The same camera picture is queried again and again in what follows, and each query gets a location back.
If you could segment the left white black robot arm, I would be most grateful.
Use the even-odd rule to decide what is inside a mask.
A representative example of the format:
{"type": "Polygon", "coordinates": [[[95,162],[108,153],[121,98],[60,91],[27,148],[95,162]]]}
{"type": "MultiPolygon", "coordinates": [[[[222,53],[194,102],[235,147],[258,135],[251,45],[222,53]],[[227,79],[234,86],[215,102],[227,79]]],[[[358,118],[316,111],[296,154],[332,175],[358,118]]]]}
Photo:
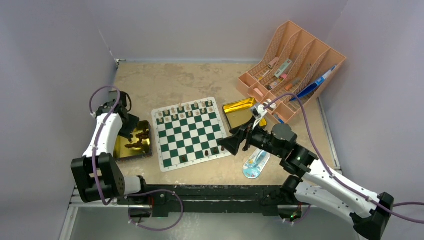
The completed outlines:
{"type": "Polygon", "coordinates": [[[138,126],[140,119],[129,113],[131,109],[131,98],[117,87],[112,87],[108,100],[98,108],[89,102],[95,130],[85,152],[70,165],[84,203],[101,201],[107,206],[123,196],[129,196],[138,205],[148,201],[149,191],[143,177],[123,175],[114,158],[117,139],[131,140],[138,126]]]}

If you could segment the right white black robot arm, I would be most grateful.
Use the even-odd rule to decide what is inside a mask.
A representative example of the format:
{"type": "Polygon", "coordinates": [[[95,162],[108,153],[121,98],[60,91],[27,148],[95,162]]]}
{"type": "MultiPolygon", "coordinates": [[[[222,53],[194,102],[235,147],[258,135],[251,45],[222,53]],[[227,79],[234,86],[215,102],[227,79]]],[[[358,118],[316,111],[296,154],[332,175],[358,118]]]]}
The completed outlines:
{"type": "Polygon", "coordinates": [[[367,240],[380,240],[391,214],[394,198],[375,193],[327,169],[319,157],[297,143],[298,136],[285,123],[276,124],[271,132],[253,123],[232,129],[231,136],[217,140],[232,155],[242,142],[243,150],[253,146],[281,159],[280,166],[290,175],[281,187],[280,196],[288,204],[296,200],[317,206],[353,226],[367,240]]]}

